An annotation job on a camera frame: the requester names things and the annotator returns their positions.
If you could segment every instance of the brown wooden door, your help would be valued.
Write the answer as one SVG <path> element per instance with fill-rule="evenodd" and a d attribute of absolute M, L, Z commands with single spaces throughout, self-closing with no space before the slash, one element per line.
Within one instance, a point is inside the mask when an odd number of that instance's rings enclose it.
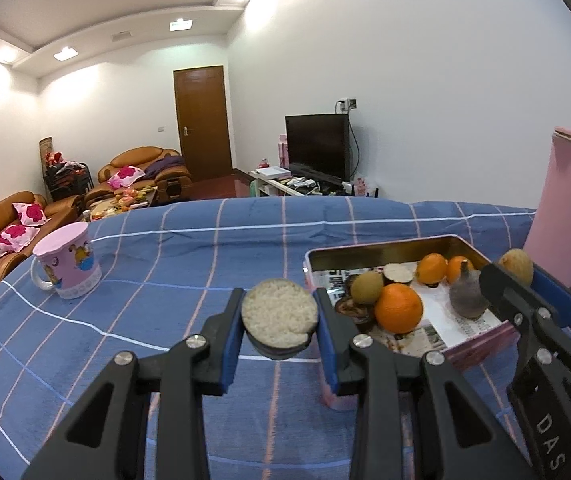
<path fill-rule="evenodd" d="M 192 180 L 232 174 L 224 67 L 175 70 L 181 153 Z"/>

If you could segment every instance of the black flat screen tv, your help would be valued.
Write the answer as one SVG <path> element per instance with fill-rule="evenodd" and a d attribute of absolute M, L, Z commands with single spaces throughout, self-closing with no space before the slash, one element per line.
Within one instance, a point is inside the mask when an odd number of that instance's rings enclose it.
<path fill-rule="evenodd" d="M 340 184 L 350 180 L 349 123 L 345 114 L 285 118 L 289 169 L 295 174 Z"/>

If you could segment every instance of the orange fruit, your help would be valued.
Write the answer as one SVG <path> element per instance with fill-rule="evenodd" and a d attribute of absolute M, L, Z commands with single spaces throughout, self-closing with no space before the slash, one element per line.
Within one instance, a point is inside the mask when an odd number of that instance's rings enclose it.
<path fill-rule="evenodd" d="M 406 334 L 419 324 L 423 316 L 423 301 L 408 285 L 386 285 L 374 304 L 374 317 L 388 332 Z"/>
<path fill-rule="evenodd" d="M 468 258 L 465 256 L 454 256 L 450 258 L 450 261 L 447 263 L 445 278 L 450 285 L 456 282 L 459 278 L 459 274 L 461 273 L 461 262 L 464 260 L 468 260 Z M 474 266 L 470 260 L 468 260 L 468 270 L 474 270 Z"/>
<path fill-rule="evenodd" d="M 447 263 L 441 254 L 431 253 L 417 265 L 417 279 L 424 285 L 437 285 L 445 277 Z"/>

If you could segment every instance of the newspaper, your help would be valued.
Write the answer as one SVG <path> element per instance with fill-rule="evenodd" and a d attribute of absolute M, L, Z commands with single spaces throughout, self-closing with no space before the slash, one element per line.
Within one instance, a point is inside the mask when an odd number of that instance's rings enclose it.
<path fill-rule="evenodd" d="M 403 265 L 412 273 L 417 267 L 416 262 Z M 344 283 L 347 277 L 367 270 L 382 269 L 383 267 L 320 270 L 312 273 L 312 282 L 315 286 L 323 286 L 328 290 L 329 298 L 334 305 L 346 295 Z M 379 326 L 375 326 L 369 333 L 390 350 L 421 357 L 431 350 L 452 348 L 501 324 L 489 310 L 476 320 L 459 316 L 450 304 L 450 287 L 447 283 L 441 283 L 437 288 L 430 288 L 417 282 L 412 282 L 410 286 L 417 291 L 423 301 L 423 317 L 419 325 L 412 332 L 403 335 L 386 332 Z"/>

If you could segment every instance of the door frame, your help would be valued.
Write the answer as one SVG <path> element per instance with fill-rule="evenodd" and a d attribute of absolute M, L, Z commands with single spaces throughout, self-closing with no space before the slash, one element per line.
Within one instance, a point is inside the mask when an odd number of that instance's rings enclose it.
<path fill-rule="evenodd" d="M 179 135 L 179 147 L 181 148 L 181 155 L 183 155 L 183 142 L 181 140 L 181 117 L 179 117 L 179 97 L 177 95 L 177 85 L 175 80 L 175 74 L 178 72 L 189 72 L 191 70 L 199 70 L 201 68 L 221 68 L 222 72 L 222 82 L 224 85 L 224 108 L 226 109 L 226 130 L 228 133 L 228 147 L 230 148 L 230 161 L 232 163 L 232 169 L 234 169 L 234 161 L 232 160 L 232 139 L 230 139 L 230 118 L 228 117 L 228 96 L 226 92 L 226 66 L 225 65 L 205 65 L 205 66 L 193 66 L 191 68 L 180 68 L 178 70 L 172 71 L 172 91 L 174 92 L 174 108 L 177 115 L 177 134 Z"/>

